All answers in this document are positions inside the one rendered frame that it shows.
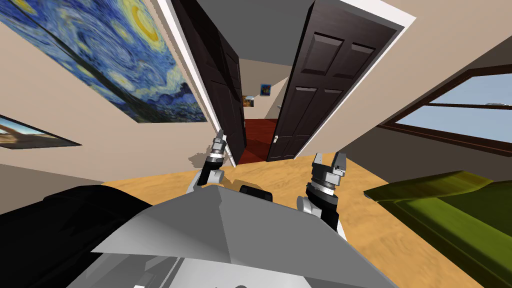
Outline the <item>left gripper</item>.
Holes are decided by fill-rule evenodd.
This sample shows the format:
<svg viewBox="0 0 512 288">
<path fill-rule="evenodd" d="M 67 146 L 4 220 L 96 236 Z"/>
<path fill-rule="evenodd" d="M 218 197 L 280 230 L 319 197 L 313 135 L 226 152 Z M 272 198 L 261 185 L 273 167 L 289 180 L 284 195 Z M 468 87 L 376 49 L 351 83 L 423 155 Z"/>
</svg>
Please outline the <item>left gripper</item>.
<svg viewBox="0 0 512 288">
<path fill-rule="evenodd" d="M 211 153 L 212 154 L 223 154 L 225 153 L 226 149 L 226 138 L 227 136 L 224 133 L 223 129 L 219 129 L 217 132 L 216 137 L 213 139 L 213 143 L 211 146 Z"/>
</svg>

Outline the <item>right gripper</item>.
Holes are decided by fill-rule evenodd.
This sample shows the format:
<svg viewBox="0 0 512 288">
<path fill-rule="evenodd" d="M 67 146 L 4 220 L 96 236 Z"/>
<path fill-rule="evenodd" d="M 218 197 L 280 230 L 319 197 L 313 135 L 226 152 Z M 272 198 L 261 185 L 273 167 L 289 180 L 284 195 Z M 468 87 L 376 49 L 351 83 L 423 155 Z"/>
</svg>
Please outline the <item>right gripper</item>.
<svg viewBox="0 0 512 288">
<path fill-rule="evenodd" d="M 347 158 L 345 153 L 336 152 L 333 166 L 323 165 L 323 154 L 316 153 L 312 162 L 312 181 L 328 189 L 335 190 L 340 185 L 341 178 L 345 176 Z"/>
</svg>

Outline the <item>dark brown panelled door leaf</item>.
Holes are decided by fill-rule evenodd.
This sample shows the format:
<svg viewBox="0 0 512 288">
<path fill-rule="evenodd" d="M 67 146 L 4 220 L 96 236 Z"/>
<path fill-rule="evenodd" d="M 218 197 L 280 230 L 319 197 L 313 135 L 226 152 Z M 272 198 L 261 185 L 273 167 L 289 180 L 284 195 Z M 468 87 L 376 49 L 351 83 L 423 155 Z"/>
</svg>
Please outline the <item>dark brown panelled door leaf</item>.
<svg viewBox="0 0 512 288">
<path fill-rule="evenodd" d="M 402 30 L 342 0 L 314 0 L 275 127 L 278 140 L 272 140 L 267 160 L 296 157 Z"/>
<path fill-rule="evenodd" d="M 235 164 L 247 145 L 240 60 L 197 0 L 171 0 Z"/>
</svg>

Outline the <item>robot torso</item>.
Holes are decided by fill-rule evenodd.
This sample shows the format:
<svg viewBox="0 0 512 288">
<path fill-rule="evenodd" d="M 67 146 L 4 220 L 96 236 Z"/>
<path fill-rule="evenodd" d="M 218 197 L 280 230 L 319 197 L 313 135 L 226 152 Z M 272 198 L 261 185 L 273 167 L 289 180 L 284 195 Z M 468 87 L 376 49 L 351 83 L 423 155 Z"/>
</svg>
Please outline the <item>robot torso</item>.
<svg viewBox="0 0 512 288">
<path fill-rule="evenodd" d="M 317 215 L 210 185 L 138 213 L 67 288 L 398 288 Z"/>
</svg>

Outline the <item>brown framed window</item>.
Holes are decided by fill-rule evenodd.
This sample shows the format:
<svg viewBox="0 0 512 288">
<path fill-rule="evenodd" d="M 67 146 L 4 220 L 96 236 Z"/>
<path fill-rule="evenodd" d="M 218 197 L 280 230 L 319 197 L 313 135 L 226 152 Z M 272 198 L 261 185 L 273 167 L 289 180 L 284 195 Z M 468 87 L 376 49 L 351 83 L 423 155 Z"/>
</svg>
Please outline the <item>brown framed window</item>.
<svg viewBox="0 0 512 288">
<path fill-rule="evenodd" d="M 380 127 L 512 157 L 512 64 L 468 69 Z"/>
</svg>

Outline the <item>blue swirling night sky painting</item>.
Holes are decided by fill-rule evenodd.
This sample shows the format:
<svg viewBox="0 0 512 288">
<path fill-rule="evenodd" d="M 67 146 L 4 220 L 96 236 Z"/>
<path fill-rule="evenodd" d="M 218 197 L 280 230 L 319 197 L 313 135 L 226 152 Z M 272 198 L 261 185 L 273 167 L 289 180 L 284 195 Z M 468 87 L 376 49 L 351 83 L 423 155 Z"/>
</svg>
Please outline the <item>blue swirling night sky painting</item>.
<svg viewBox="0 0 512 288">
<path fill-rule="evenodd" d="M 207 120 L 144 0 L 0 0 L 0 22 L 137 123 Z"/>
</svg>

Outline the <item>green sofa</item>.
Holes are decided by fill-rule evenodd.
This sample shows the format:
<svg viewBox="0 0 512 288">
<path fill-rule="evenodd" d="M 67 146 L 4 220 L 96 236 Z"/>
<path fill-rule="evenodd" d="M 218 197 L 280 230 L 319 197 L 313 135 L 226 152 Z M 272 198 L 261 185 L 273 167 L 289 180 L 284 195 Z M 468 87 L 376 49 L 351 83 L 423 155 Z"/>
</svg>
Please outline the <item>green sofa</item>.
<svg viewBox="0 0 512 288">
<path fill-rule="evenodd" d="M 453 171 L 368 189 L 483 288 L 512 288 L 512 180 Z"/>
</svg>

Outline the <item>brown landscape framed picture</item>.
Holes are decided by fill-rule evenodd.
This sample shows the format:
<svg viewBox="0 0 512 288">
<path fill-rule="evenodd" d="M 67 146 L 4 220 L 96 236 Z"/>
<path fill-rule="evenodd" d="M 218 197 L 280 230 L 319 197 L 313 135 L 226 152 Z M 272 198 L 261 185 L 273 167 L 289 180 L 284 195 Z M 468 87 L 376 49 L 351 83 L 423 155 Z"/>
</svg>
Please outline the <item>brown landscape framed picture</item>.
<svg viewBox="0 0 512 288">
<path fill-rule="evenodd" d="M 0 115 L 0 147 L 12 150 L 78 147 L 79 143 Z"/>
</svg>

